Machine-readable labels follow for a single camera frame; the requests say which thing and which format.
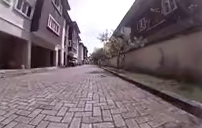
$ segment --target concrete wall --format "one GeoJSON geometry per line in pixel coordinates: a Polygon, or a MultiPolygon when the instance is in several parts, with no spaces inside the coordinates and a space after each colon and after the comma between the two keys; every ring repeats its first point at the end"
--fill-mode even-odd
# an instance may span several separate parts
{"type": "MultiPolygon", "coordinates": [[[[202,31],[128,52],[120,60],[120,66],[128,70],[202,78],[202,31]]],[[[112,58],[109,64],[116,66],[117,58],[112,58]]]]}
{"type": "Polygon", "coordinates": [[[8,5],[0,0],[0,31],[23,39],[29,38],[31,19],[24,17],[15,10],[17,0],[11,0],[8,5]]]}

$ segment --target column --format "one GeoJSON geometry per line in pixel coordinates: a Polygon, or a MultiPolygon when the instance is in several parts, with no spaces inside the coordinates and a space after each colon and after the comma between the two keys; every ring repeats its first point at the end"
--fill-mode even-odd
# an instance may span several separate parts
{"type": "Polygon", "coordinates": [[[62,42],[61,42],[61,60],[59,60],[59,61],[61,61],[61,66],[64,66],[64,42],[65,42],[65,34],[67,33],[66,32],[66,20],[64,19],[64,24],[63,24],[63,30],[62,30],[62,42]]]}
{"type": "Polygon", "coordinates": [[[32,50],[32,42],[27,42],[27,62],[26,62],[26,68],[31,68],[31,50],[32,50]]]}
{"type": "Polygon", "coordinates": [[[55,51],[54,51],[54,66],[55,67],[58,67],[58,62],[59,62],[59,59],[58,59],[59,52],[58,52],[58,50],[59,50],[59,48],[55,47],[55,51]]]}
{"type": "Polygon", "coordinates": [[[68,45],[69,45],[69,40],[68,40],[68,36],[69,36],[69,25],[66,25],[66,46],[65,46],[65,59],[64,59],[64,64],[65,66],[68,66],[68,45]]]}
{"type": "Polygon", "coordinates": [[[26,41],[24,42],[23,48],[22,48],[22,65],[21,67],[24,69],[30,69],[31,68],[31,49],[32,49],[32,42],[26,41]]]}

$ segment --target curb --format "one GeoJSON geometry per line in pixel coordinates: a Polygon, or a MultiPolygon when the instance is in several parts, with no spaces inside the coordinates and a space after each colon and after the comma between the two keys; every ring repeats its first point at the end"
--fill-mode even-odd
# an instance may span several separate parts
{"type": "Polygon", "coordinates": [[[144,84],[141,84],[137,81],[134,81],[133,79],[130,79],[130,78],[127,78],[123,75],[120,75],[115,71],[111,71],[111,70],[103,68],[103,67],[101,67],[101,68],[103,70],[110,72],[111,74],[127,81],[127,82],[130,82],[130,83],[136,85],[137,87],[139,87],[143,90],[146,90],[146,91],[162,98],[163,100],[173,104],[174,106],[176,106],[176,107],[202,119],[202,104],[201,103],[188,100],[186,98],[183,98],[177,94],[173,94],[173,93],[168,92],[168,91],[159,91],[159,90],[153,89],[153,88],[148,87],[144,84]]]}
{"type": "Polygon", "coordinates": [[[33,73],[42,73],[58,69],[57,67],[37,68],[37,69],[19,69],[19,70],[2,70],[0,71],[0,79],[16,77],[20,75],[28,75],[33,73]]]}

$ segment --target building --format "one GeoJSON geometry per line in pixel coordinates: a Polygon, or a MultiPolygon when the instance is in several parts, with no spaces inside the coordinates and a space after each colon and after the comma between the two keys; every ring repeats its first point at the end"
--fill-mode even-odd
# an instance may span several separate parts
{"type": "Polygon", "coordinates": [[[82,42],[79,43],[78,46],[78,64],[83,64],[84,61],[84,44],[82,42]]]}
{"type": "Polygon", "coordinates": [[[32,68],[63,65],[68,10],[67,0],[37,0],[31,27],[32,68]]]}
{"type": "Polygon", "coordinates": [[[148,43],[190,33],[202,27],[202,2],[198,0],[136,0],[115,35],[130,28],[130,39],[148,43]]]}
{"type": "Polygon", "coordinates": [[[84,52],[83,52],[83,63],[87,64],[88,63],[88,49],[86,46],[84,46],[84,52]]]}
{"type": "Polygon", "coordinates": [[[68,58],[67,65],[72,66],[78,64],[78,45],[81,41],[79,36],[80,30],[78,24],[72,21],[69,26],[69,44],[68,44],[68,58]]]}
{"type": "Polygon", "coordinates": [[[202,1],[136,0],[114,35],[126,28],[135,47],[118,62],[109,59],[110,66],[202,82],[202,1]]]}
{"type": "Polygon", "coordinates": [[[36,0],[0,0],[0,69],[30,68],[36,0]]]}
{"type": "Polygon", "coordinates": [[[80,30],[68,0],[0,0],[0,69],[77,63],[80,30]]]}
{"type": "Polygon", "coordinates": [[[68,65],[68,45],[69,45],[69,28],[72,23],[72,20],[68,14],[68,12],[65,12],[65,24],[62,34],[62,45],[61,45],[61,66],[67,66],[68,65]]]}

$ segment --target paved road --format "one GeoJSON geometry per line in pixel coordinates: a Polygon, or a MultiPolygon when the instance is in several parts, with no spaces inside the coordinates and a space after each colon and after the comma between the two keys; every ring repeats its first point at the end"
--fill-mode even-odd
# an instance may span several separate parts
{"type": "Polygon", "coordinates": [[[202,121],[95,66],[0,79],[4,128],[202,128],[202,121]]]}

